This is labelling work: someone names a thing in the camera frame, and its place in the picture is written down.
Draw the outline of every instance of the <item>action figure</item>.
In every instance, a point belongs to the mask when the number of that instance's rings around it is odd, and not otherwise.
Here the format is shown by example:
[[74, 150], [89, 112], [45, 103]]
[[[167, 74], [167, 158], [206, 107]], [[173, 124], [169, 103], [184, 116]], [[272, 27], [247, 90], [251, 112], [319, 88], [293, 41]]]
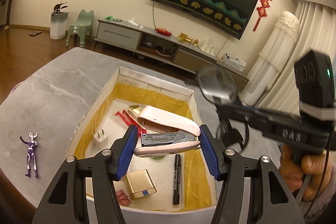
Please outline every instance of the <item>action figure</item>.
[[30, 137], [30, 141], [25, 142], [22, 137], [20, 136], [20, 140], [28, 145], [28, 153], [27, 153], [27, 169], [28, 169], [28, 174], [26, 174], [25, 176], [30, 177], [30, 158], [33, 160], [34, 162], [34, 171], [35, 171], [35, 178], [38, 178], [37, 175], [37, 168], [36, 168], [36, 159], [35, 159], [35, 149], [37, 147], [37, 142], [34, 141], [34, 139], [37, 137], [37, 133], [35, 133], [35, 135], [33, 135], [32, 133], [29, 133], [29, 137]]

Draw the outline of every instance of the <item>pink stapler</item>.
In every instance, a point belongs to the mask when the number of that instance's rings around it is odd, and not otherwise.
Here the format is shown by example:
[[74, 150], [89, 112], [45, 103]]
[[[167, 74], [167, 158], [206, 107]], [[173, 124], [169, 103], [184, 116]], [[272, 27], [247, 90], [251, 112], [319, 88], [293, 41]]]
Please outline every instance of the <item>pink stapler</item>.
[[141, 147], [133, 153], [138, 157], [152, 157], [182, 153], [199, 146], [199, 126], [180, 115], [146, 106], [138, 115], [137, 122], [154, 134], [141, 134]]

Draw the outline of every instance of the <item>gold box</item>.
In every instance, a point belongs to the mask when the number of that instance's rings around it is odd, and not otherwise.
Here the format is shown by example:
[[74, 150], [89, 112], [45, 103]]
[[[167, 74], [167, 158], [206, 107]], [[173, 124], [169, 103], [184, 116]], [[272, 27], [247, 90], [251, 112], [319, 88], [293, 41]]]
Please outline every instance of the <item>gold box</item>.
[[147, 169], [127, 173], [125, 180], [131, 198], [141, 198], [157, 192]]

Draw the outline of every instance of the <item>plant pot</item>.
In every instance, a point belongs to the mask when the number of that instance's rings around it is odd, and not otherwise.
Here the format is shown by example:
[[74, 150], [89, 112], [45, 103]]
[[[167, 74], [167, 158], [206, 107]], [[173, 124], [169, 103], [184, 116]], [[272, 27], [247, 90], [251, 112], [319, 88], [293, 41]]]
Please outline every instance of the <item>plant pot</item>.
[[65, 37], [65, 28], [67, 26], [69, 13], [53, 14], [50, 21], [50, 38], [53, 40]]

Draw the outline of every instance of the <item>red tassel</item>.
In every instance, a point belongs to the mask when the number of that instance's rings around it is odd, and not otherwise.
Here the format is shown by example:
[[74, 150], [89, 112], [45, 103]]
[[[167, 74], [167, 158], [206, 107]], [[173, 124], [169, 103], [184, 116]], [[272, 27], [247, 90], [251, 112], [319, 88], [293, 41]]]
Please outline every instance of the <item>red tassel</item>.
[[261, 19], [261, 17], [258, 18], [258, 21], [257, 21], [256, 25], [254, 26], [254, 29], [253, 29], [254, 32], [257, 29], [258, 25], [259, 25], [260, 19]]

